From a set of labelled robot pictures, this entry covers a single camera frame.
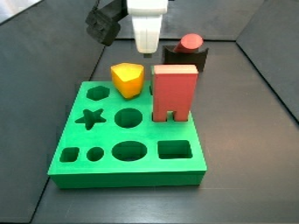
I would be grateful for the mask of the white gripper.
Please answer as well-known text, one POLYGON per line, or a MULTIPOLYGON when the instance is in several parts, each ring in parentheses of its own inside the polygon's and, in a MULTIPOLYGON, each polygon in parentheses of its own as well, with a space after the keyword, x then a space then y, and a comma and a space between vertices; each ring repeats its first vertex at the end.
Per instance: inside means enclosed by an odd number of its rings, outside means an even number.
POLYGON ((143 54, 155 53, 168 0, 125 0, 125 5, 132 19, 136 50, 143 54))

